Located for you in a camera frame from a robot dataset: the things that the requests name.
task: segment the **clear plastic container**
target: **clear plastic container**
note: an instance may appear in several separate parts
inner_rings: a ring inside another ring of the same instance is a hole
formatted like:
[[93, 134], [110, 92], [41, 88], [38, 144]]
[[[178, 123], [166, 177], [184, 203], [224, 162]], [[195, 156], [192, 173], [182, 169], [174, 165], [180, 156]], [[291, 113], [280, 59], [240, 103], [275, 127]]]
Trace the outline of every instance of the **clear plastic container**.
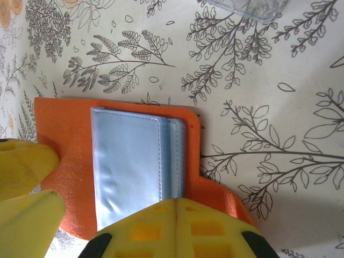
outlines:
[[268, 24], [289, 0], [206, 0], [208, 3]]

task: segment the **orange flower print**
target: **orange flower print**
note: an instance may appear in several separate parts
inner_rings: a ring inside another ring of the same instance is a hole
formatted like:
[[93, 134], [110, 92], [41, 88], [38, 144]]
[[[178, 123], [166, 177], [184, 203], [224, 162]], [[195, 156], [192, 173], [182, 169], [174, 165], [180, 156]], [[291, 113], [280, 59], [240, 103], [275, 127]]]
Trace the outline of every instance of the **orange flower print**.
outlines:
[[23, 0], [11, 0], [11, 7], [15, 14], [20, 14], [23, 8]]
[[0, 24], [4, 29], [8, 28], [11, 23], [10, 9], [9, 0], [0, 0]]

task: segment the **table surface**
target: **table surface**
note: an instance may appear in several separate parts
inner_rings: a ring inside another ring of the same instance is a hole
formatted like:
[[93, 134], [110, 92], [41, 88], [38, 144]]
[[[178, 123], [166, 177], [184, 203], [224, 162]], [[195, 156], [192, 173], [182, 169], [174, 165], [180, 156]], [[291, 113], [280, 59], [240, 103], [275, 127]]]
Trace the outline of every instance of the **table surface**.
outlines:
[[[344, 257], [344, 1], [269, 25], [197, 0], [0, 2], [0, 137], [35, 140], [37, 96], [187, 106], [200, 173], [281, 257]], [[47, 257], [84, 245], [59, 230]]]

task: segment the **orange foam sheet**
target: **orange foam sheet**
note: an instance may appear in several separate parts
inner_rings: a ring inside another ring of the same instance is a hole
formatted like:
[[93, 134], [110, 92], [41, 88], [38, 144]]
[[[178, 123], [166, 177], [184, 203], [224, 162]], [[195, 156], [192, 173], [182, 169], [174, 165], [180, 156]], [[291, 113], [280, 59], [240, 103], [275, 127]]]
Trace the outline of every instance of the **orange foam sheet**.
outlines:
[[254, 224], [235, 194], [199, 175], [200, 123], [190, 110], [98, 99], [36, 98], [38, 142], [53, 147], [61, 159], [41, 188], [57, 191], [66, 202], [63, 230], [86, 240], [97, 232], [90, 117], [94, 106], [182, 119], [187, 127], [185, 197]]

